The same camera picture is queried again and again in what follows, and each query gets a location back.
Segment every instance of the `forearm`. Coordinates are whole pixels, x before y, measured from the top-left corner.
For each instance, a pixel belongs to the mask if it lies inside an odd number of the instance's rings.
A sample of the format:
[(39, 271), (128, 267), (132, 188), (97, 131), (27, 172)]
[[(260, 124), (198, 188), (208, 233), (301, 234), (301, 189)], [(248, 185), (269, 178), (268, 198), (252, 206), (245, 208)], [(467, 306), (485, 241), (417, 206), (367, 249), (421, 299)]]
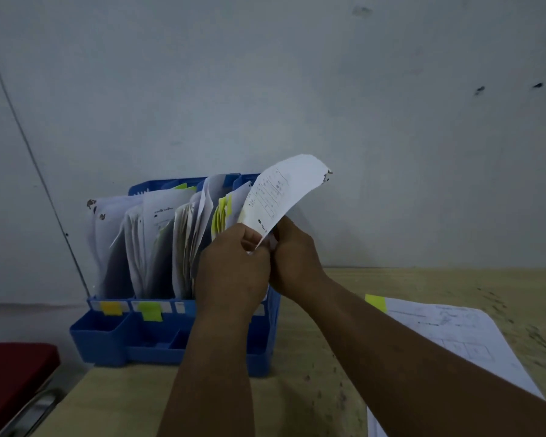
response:
[(248, 326), (197, 318), (158, 437), (254, 435)]
[(390, 437), (542, 435), (546, 402), (423, 338), (328, 278), (296, 301)]

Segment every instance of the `plastic file holder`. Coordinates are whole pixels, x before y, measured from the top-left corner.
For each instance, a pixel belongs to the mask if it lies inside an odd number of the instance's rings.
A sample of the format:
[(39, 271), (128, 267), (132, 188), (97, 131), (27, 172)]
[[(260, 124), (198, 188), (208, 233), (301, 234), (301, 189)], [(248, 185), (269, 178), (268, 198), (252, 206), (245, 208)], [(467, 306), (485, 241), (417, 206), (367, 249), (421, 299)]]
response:
[[(228, 183), (237, 189), (247, 181), (254, 182), (256, 177), (257, 174), (227, 175), (225, 185)], [(204, 179), (147, 181), (131, 187), (129, 194), (173, 188), (182, 183), (197, 186), (200, 190)], [(267, 297), (251, 319), (247, 336), (247, 368), (252, 377), (269, 373), (280, 300), (280, 294), (269, 287)], [(196, 317), (196, 301), (100, 300), (91, 297), (87, 302), (90, 310), (70, 328), (85, 362), (106, 367), (121, 367), (128, 362), (172, 365), (182, 362)]]

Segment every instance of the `desk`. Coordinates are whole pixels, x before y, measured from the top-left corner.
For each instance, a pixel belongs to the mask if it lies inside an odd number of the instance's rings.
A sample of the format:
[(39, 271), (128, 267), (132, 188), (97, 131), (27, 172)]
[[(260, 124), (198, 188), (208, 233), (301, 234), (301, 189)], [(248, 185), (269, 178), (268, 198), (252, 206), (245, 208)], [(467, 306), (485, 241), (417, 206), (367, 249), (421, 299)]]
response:
[[(349, 290), (480, 308), (546, 397), (546, 270), (328, 269)], [(153, 437), (177, 368), (95, 368), (36, 437)], [(258, 436), (365, 436), (366, 407), (313, 321), (283, 298), (271, 375), (252, 379)]]

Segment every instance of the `skin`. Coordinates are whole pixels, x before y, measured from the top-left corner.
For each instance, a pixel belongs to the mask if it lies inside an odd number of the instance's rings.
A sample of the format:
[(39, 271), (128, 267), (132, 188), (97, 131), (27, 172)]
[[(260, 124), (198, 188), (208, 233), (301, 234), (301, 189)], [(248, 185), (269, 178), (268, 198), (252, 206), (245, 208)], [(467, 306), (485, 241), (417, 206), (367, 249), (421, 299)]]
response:
[(269, 281), (317, 323), (389, 437), (546, 435), (546, 401), (430, 342), (335, 283), (323, 271), (312, 238), (287, 217), (275, 237), (270, 262), (268, 246), (246, 254), (260, 236), (241, 224), (204, 250), (197, 318), (158, 437), (255, 435), (246, 339)]

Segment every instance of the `red chair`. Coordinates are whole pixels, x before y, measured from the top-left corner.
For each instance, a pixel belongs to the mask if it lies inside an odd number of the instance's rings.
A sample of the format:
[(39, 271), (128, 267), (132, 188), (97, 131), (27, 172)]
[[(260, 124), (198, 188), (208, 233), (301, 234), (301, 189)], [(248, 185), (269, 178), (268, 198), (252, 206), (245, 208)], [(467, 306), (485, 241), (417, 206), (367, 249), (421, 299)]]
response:
[[(0, 343), (0, 432), (12, 435), (16, 424), (34, 409), (32, 432), (60, 401), (58, 390), (44, 390), (60, 365), (56, 346), (45, 343)], [(37, 407), (41, 413), (36, 415)]]

